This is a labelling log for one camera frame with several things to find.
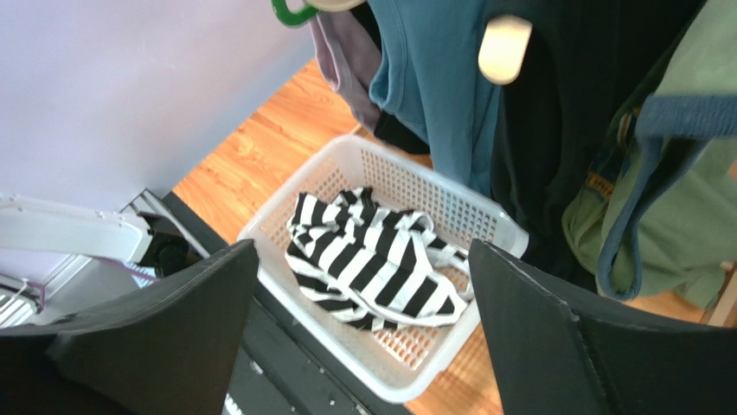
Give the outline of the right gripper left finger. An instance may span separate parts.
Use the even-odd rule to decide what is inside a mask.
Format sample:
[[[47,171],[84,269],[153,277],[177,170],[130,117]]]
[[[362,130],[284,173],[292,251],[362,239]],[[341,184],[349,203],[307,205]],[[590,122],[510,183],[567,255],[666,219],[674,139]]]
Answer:
[[[145,289],[3,329],[2,413],[221,413],[259,264],[244,239]]]

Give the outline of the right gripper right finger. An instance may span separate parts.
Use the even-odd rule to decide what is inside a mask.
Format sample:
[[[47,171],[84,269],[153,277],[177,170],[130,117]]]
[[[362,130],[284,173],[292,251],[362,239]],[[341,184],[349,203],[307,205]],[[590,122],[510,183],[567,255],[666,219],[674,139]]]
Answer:
[[[734,329],[634,309],[479,239],[469,262],[505,413],[735,413]]]

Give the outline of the black white striped tank top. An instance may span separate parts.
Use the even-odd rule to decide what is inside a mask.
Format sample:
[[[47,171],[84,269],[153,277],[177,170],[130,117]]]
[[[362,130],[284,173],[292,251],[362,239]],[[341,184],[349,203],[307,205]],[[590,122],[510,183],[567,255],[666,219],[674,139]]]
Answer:
[[[468,275],[465,253],[435,233],[429,214],[383,207],[373,193],[343,190],[331,202],[298,195],[285,260],[301,293],[359,330],[453,325],[474,290],[443,271]]]

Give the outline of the mauve tank top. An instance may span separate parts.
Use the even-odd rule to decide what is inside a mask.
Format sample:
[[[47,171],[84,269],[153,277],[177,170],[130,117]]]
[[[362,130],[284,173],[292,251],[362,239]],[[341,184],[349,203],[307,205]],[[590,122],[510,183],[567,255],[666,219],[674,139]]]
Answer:
[[[318,69],[330,88],[349,106],[353,117],[372,132],[381,109],[369,97],[369,85],[381,52],[349,11],[322,12],[309,22]]]

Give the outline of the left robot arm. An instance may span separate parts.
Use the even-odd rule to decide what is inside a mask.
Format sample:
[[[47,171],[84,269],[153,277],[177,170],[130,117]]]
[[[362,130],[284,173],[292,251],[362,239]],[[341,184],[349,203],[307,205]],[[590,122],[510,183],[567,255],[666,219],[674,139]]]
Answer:
[[[190,264],[190,243],[173,220],[1,195],[1,247],[77,254],[156,281]]]

